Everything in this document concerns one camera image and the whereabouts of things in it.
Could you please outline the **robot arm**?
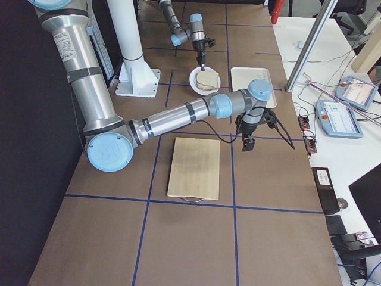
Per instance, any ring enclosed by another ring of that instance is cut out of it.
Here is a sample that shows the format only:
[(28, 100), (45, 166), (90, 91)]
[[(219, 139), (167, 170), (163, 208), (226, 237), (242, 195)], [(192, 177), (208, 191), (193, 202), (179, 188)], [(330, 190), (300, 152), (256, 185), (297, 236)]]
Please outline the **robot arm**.
[(204, 32), (203, 18), (200, 13), (190, 15), (190, 28), (183, 29), (177, 18), (172, 2), (170, 0), (158, 1), (158, 6), (163, 12), (171, 32), (171, 42), (174, 46), (191, 40), (193, 49), (197, 52), (197, 63), (201, 70), (205, 70), (206, 47), (215, 44), (213, 38), (208, 38)]
[(131, 1), (109, 1), (113, 25), (123, 56), (121, 81), (115, 92), (105, 83), (88, 28), (90, 1), (33, 1), (38, 19), (56, 44), (66, 76), (85, 119), (83, 134), (89, 162), (103, 172), (116, 172), (131, 161), (136, 147), (157, 136), (213, 116), (224, 119), (238, 114), (238, 132), (249, 142), (266, 112), (271, 84), (254, 79), (247, 88), (215, 92), (178, 107), (139, 120), (125, 120), (128, 112), (143, 114), (148, 106), (139, 96), (154, 96), (160, 71), (147, 65)]

